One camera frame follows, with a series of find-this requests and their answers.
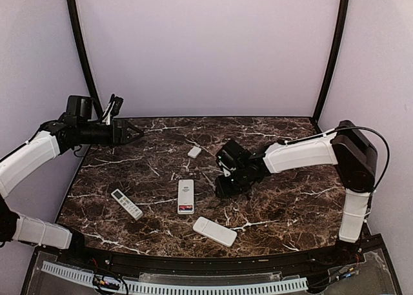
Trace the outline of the white TCL remote control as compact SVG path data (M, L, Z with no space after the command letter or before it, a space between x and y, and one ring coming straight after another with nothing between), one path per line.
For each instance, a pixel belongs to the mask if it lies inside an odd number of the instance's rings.
M179 180L177 191L177 213L180 215L193 214L195 211L194 180Z

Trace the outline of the white battery cover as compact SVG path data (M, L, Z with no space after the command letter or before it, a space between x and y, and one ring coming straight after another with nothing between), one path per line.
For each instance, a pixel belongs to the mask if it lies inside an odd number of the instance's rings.
M192 147L187 155L190 158L197 158L201 151L202 149L199 147Z

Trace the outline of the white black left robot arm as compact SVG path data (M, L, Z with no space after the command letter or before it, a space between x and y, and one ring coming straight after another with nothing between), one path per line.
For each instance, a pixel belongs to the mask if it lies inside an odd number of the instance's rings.
M69 96L66 110L57 120L42 123L35 134L1 158L1 243L22 241L65 250L78 267L91 261L90 251L73 241L67 228L12 211L5 202L13 189L50 160L83 145L119 146L132 143L144 133L117 115L123 98L112 95L103 114L92 119L93 98Z

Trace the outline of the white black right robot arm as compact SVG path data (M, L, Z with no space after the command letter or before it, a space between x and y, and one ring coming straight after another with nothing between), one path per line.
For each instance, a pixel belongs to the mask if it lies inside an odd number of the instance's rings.
M336 128L301 139L279 139L255 150L230 139L216 154L222 174L215 180L218 198L248 192L265 178L288 170L331 166L345 189L339 228L340 242L329 259L343 265L354 255L355 243L370 215L372 198L390 163L390 147L378 131L349 120Z

